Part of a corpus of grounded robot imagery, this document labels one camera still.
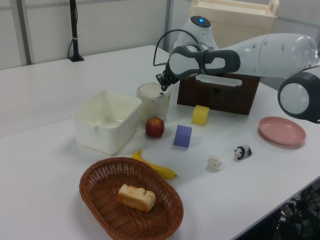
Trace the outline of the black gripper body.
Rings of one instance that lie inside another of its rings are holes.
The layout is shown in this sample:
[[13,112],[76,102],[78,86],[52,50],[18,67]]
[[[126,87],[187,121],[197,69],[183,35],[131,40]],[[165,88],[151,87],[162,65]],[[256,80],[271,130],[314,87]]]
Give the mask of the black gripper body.
[[180,81],[170,70],[164,70],[162,73],[157,74],[156,76],[157,81],[160,84],[168,84],[169,82],[173,82],[173,85]]

